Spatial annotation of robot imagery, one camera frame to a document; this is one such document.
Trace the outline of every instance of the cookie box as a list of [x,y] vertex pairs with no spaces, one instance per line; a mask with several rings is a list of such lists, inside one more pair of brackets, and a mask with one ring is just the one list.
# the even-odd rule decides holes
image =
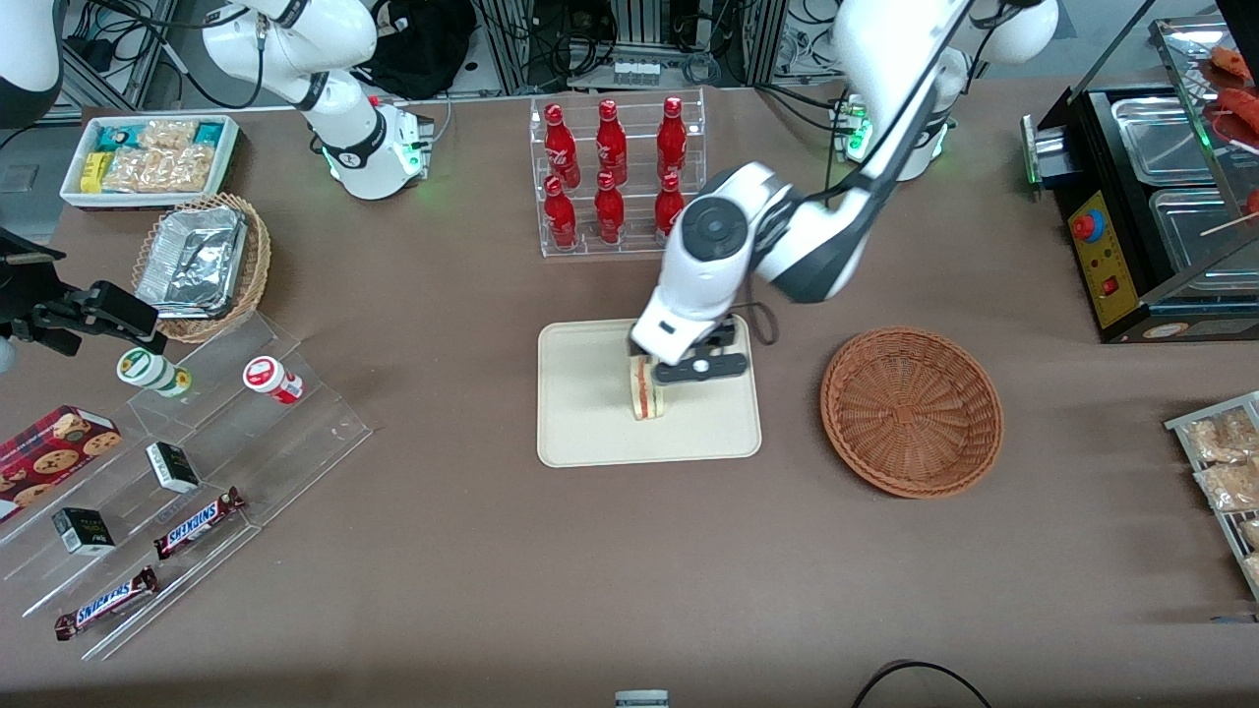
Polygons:
[[[214,147],[214,161],[210,164],[210,174],[209,178],[206,178],[205,188],[201,191],[126,194],[88,193],[79,189],[79,178],[83,176],[83,169],[87,166],[88,155],[97,149],[97,142],[101,139],[102,131],[123,126],[133,126],[155,118],[169,121],[196,121],[203,125],[220,123],[223,126],[223,132],[219,134],[219,140]],[[239,127],[235,121],[228,116],[214,113],[161,113],[160,116],[108,116],[92,118],[83,127],[83,135],[79,136],[78,147],[74,149],[74,157],[71,159],[71,166],[65,170],[65,179],[62,180],[62,199],[72,207],[93,210],[172,207],[175,204],[183,204],[203,197],[213,197],[219,193],[219,188],[227,178],[228,165],[232,161],[232,150],[235,147]]]
[[113,421],[62,406],[0,443],[0,523],[121,441]]

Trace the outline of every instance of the red switch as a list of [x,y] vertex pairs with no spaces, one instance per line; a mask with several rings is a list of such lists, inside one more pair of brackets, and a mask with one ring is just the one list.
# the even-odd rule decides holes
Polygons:
[[1080,241],[1085,241],[1092,237],[1095,229],[1097,223],[1089,214],[1080,214],[1071,220],[1071,236],[1079,238]]

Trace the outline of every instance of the red cookie box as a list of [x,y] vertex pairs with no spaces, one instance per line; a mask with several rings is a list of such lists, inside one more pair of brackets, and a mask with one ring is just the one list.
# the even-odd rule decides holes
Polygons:
[[0,443],[0,522],[121,441],[113,421],[62,406]]

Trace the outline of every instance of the black bag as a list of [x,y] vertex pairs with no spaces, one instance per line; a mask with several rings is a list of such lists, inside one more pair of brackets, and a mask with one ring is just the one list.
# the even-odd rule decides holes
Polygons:
[[379,0],[371,16],[376,50],[354,76],[410,101],[454,83],[476,29],[470,0]]

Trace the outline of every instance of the small black box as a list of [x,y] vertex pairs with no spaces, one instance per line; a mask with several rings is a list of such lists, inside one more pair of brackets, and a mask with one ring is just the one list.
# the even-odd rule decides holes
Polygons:
[[53,525],[71,553],[102,556],[113,548],[113,538],[99,511],[65,506],[53,514]]
[[149,465],[157,475],[157,484],[179,494],[196,491],[196,470],[181,448],[169,442],[155,442],[145,452],[149,454]]

